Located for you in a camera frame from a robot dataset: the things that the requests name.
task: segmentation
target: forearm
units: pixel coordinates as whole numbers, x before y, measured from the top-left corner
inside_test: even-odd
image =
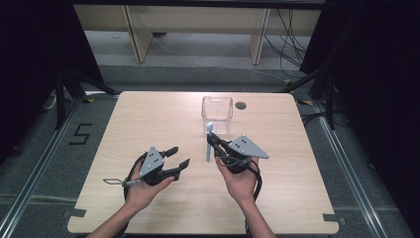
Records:
[[[239,202],[241,210],[244,212],[251,234],[254,238],[275,237],[271,228],[266,223],[256,203],[252,201]]]
[[[114,215],[96,228],[88,238],[106,238],[115,236],[136,215],[137,211],[123,205]]]

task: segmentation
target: wooden table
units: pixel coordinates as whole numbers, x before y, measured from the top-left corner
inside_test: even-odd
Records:
[[[75,205],[84,217],[72,216],[68,230],[93,231],[124,203],[120,185],[103,179],[124,179],[136,158],[150,146],[179,151],[165,160],[164,169],[190,158],[180,180],[157,195],[132,219],[127,233],[243,234],[244,215],[226,190],[214,163],[206,163],[203,96],[232,97],[230,133],[246,134],[268,154],[260,159],[262,191],[257,204],[276,234],[333,234],[337,222],[293,97],[289,94],[234,92],[123,92],[115,106],[90,172]]]

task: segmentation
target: hand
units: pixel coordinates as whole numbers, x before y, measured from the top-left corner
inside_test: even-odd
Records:
[[[143,162],[139,162],[136,165],[130,180],[139,178],[139,172],[142,164]],[[153,186],[148,185],[143,181],[133,184],[129,187],[127,199],[124,205],[129,206],[136,212],[139,212],[140,210],[145,209],[152,202],[155,196],[169,186],[173,181],[174,177],[170,177]]]
[[[257,157],[252,157],[252,160],[256,164],[259,163]],[[254,202],[254,189],[256,188],[257,178],[251,171],[244,170],[242,173],[232,174],[219,157],[216,157],[216,165],[225,179],[229,194],[238,203]],[[257,166],[254,163],[250,163],[250,167],[257,170]]]

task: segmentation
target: transparent glass cup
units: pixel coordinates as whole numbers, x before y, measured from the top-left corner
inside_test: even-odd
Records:
[[[206,125],[213,123],[213,132],[216,134],[229,134],[229,125],[233,116],[233,100],[231,97],[203,97],[201,116],[203,118],[203,132]]]

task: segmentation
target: person's left hand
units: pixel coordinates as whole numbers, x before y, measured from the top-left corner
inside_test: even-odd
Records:
[[[132,174],[130,180],[138,179],[140,168],[143,162],[139,162]],[[155,198],[155,196],[170,185],[174,181],[174,177],[167,178],[156,185],[148,185],[144,181],[133,184],[129,187],[125,206],[129,206],[137,212],[145,209]]]

